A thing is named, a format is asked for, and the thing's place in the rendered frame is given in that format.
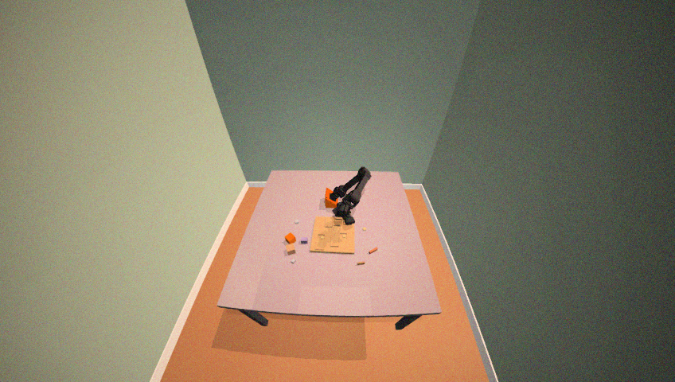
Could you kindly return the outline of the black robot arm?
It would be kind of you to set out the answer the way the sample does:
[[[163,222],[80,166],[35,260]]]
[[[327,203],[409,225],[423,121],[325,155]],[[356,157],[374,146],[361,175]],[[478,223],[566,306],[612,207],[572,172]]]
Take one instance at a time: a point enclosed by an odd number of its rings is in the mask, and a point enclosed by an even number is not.
[[[357,175],[345,185],[340,185],[334,188],[334,191],[330,193],[330,200],[336,202],[339,197],[343,197],[342,203],[332,210],[336,217],[345,217],[349,208],[353,209],[357,206],[361,199],[361,192],[370,178],[371,173],[363,166],[358,170]],[[347,190],[353,187],[355,184],[357,184],[355,189],[346,194]]]

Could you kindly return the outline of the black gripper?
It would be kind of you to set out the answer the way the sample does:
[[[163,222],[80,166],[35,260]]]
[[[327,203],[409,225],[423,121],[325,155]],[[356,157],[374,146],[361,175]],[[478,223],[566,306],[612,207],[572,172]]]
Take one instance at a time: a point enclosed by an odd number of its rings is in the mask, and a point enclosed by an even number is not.
[[[337,203],[337,207],[338,207],[340,204],[341,204],[341,202],[338,202],[338,203]],[[350,212],[350,209],[351,209],[351,208],[349,208],[349,210],[348,210],[346,216],[345,216],[345,217],[342,217],[342,219],[345,221],[345,225],[347,225],[347,226],[348,226],[348,225],[351,225],[351,224],[355,224],[354,218],[350,215],[350,213],[351,213],[351,212]]]

